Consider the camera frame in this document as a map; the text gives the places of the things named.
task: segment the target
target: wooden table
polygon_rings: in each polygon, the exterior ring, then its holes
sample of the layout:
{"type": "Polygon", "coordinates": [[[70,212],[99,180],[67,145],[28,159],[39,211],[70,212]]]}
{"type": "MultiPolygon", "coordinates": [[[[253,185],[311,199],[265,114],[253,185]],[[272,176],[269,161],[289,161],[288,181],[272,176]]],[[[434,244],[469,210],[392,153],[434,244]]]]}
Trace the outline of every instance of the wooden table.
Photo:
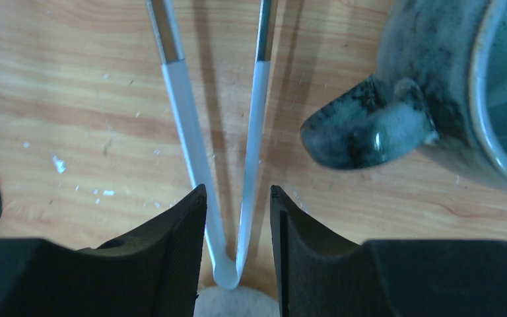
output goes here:
{"type": "MultiPolygon", "coordinates": [[[[279,3],[244,285],[276,296],[272,184],[355,242],[507,239],[506,193],[419,153],[336,172],[302,148],[300,124],[373,71],[392,3],[279,3]]],[[[175,6],[233,254],[259,3],[175,6]]],[[[71,248],[96,247],[191,190],[143,0],[0,0],[0,186],[0,236],[43,236],[71,248]],[[53,155],[65,162],[61,174],[53,155]]],[[[213,285],[206,247],[203,259],[201,284],[213,285]]]]}

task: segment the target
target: mug rim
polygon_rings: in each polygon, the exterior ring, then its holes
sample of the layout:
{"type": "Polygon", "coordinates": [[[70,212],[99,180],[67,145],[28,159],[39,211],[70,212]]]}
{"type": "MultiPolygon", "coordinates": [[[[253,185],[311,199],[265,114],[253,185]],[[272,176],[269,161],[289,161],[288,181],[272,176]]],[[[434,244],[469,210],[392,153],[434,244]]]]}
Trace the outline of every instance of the mug rim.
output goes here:
{"type": "Polygon", "coordinates": [[[507,152],[494,134],[487,110],[487,67],[507,0],[491,0],[479,25],[468,75],[469,112],[476,138],[494,169],[507,179],[507,152]]]}

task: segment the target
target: white debris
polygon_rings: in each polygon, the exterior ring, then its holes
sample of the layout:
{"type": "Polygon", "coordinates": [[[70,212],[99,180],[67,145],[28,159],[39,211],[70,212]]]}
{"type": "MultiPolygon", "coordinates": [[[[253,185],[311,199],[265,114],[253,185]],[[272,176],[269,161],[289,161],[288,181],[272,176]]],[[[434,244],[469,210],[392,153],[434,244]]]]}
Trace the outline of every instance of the white debris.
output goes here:
{"type": "Polygon", "coordinates": [[[151,197],[149,201],[143,204],[143,208],[145,208],[148,204],[152,203],[154,201],[154,197],[151,197]]]}
{"type": "Polygon", "coordinates": [[[296,190],[294,190],[292,192],[294,194],[294,196],[298,199],[298,202],[299,202],[299,205],[300,205],[300,208],[305,212],[305,213],[308,213],[308,210],[305,206],[305,204],[302,202],[302,199],[300,198],[300,195],[298,195],[298,192],[296,190]]]}
{"type": "Polygon", "coordinates": [[[67,169],[65,161],[58,159],[57,155],[51,156],[51,159],[53,160],[53,163],[55,164],[55,168],[57,169],[58,173],[62,174],[67,169]]]}

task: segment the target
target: ceramic mug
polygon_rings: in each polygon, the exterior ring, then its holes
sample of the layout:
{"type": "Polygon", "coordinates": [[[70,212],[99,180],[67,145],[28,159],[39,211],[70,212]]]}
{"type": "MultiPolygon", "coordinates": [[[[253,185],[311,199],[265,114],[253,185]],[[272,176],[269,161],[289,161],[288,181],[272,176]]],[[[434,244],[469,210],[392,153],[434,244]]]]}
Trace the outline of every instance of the ceramic mug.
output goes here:
{"type": "Polygon", "coordinates": [[[507,0],[398,0],[376,70],[300,129],[320,165],[389,162],[417,147],[507,190],[507,0]]]}

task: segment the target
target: mug handle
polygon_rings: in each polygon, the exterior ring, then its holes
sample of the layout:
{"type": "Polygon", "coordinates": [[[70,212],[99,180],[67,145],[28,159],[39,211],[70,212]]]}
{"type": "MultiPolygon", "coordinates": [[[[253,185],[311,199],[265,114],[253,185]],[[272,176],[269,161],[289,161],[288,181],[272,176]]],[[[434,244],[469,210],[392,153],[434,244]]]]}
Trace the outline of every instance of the mug handle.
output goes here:
{"type": "Polygon", "coordinates": [[[387,104],[379,83],[369,76],[302,124],[302,143],[318,164],[337,170],[367,168],[438,138],[416,82],[401,79],[387,104]]]}

